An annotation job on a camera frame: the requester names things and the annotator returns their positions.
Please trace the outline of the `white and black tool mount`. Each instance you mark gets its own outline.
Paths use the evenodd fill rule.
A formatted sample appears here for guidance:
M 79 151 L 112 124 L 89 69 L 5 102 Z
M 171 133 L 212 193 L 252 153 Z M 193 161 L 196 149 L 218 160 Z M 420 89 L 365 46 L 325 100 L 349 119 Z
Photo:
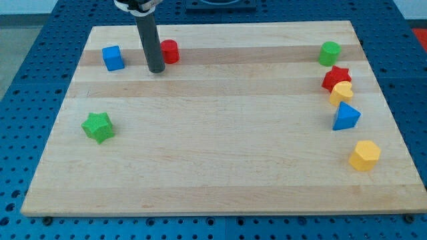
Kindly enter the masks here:
M 114 0 L 114 5 L 134 17 L 145 17 L 155 11 L 163 0 Z

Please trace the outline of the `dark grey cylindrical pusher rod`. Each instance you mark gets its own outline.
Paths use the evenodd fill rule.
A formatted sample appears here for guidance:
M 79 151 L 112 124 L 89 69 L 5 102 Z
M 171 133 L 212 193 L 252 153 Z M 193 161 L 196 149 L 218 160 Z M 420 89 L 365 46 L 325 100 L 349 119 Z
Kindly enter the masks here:
M 150 13 L 144 17 L 135 17 L 135 22 L 149 71 L 161 73 L 165 69 L 165 61 L 154 14 Z

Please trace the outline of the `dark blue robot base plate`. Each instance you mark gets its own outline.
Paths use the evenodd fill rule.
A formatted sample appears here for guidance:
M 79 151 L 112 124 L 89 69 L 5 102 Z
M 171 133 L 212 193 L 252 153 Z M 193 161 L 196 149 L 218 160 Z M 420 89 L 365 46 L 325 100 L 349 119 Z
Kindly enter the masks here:
M 256 0 L 184 0 L 186 11 L 254 10 Z

